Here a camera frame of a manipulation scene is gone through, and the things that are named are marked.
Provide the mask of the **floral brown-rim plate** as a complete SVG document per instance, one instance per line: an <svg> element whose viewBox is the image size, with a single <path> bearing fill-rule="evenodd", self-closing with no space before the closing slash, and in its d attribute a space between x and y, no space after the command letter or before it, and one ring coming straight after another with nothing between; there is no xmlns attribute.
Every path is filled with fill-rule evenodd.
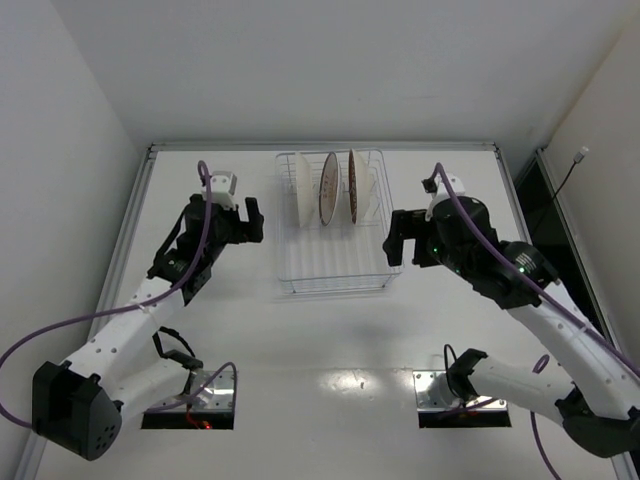
<svg viewBox="0 0 640 480"><path fill-rule="evenodd" d="M300 152L295 153L295 176L298 221L299 226L304 228L313 217L315 195L310 164Z"/></svg>
<svg viewBox="0 0 640 480"><path fill-rule="evenodd" d="M370 207L372 180L368 163L354 149L349 152L348 174L351 221L359 224Z"/></svg>

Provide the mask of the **glass plate orange sunburst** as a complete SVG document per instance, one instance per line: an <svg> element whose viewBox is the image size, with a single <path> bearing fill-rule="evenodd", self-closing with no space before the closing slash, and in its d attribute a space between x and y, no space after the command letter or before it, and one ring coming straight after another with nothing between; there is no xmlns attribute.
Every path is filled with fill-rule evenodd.
<svg viewBox="0 0 640 480"><path fill-rule="evenodd" d="M341 167L337 154L330 152L323 165L319 186L319 217L323 226L328 226L337 211L341 191Z"/></svg>

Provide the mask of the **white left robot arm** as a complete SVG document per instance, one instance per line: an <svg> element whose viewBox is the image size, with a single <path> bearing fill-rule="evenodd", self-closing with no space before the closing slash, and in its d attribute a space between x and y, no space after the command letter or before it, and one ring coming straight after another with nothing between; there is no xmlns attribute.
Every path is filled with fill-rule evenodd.
<svg viewBox="0 0 640 480"><path fill-rule="evenodd" d="M160 351L151 367L130 377L125 370L158 331L186 307L211 277L229 244L259 243L264 217L254 197L247 220L236 208L190 197L154 256L127 311L110 321L62 363L45 362L32 380L32 429L89 461L106 453L123 423L190 387L202 370L195 356Z"/></svg>

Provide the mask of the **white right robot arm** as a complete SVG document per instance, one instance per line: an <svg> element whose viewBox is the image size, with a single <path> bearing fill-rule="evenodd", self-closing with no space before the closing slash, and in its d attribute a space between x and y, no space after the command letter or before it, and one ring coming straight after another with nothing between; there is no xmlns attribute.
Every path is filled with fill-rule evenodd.
<svg viewBox="0 0 640 480"><path fill-rule="evenodd" d="M548 360L519 367L469 348L431 384L429 395L439 407L495 397L553 421L597 457L638 449L638 377L607 351L588 319L575 325L542 297L548 290L565 309L575 307L534 246L499 239L486 206L466 196L432 211L394 211L383 243L390 265L401 262L407 240L415 243L415 265L448 268L524 325L549 353Z"/></svg>

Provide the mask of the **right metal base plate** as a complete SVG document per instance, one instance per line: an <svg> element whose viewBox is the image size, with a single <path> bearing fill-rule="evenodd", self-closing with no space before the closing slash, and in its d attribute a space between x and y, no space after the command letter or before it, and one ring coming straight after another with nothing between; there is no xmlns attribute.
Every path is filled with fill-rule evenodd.
<svg viewBox="0 0 640 480"><path fill-rule="evenodd" d="M444 370L414 370L413 384L419 412L444 413L449 410L506 412L505 400L480 396L463 402L449 390Z"/></svg>

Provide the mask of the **metal base plate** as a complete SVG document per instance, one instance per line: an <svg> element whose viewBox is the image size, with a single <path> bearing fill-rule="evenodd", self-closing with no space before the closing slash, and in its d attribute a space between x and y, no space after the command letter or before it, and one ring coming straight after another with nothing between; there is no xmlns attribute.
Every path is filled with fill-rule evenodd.
<svg viewBox="0 0 640 480"><path fill-rule="evenodd" d="M198 370L191 374L190 385L187 394L192 397L186 405L196 412L227 414L234 412L235 375L231 371L219 373L199 393L212 371Z"/></svg>
<svg viewBox="0 0 640 480"><path fill-rule="evenodd" d="M463 402L449 390L444 370L414 370L413 384L419 412L444 413L449 410L506 412L505 400L480 396Z"/></svg>

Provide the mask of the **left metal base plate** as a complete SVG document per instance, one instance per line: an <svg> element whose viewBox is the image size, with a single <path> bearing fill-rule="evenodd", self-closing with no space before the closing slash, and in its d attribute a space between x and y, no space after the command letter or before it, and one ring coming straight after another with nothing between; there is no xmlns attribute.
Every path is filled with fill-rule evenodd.
<svg viewBox="0 0 640 480"><path fill-rule="evenodd" d="M190 385L187 394L192 397L186 405L196 412L227 414L234 412L235 375L231 371L219 373L199 393L212 371L198 370L191 374Z"/></svg>

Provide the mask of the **aluminium frame rail right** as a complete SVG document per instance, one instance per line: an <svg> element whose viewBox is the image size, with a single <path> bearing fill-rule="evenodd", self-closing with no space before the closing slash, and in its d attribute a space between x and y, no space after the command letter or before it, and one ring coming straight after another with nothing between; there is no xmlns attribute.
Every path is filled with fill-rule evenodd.
<svg viewBox="0 0 640 480"><path fill-rule="evenodd" d="M597 302L623 353L639 363L639 168L604 150L548 146L540 158L587 271Z"/></svg>

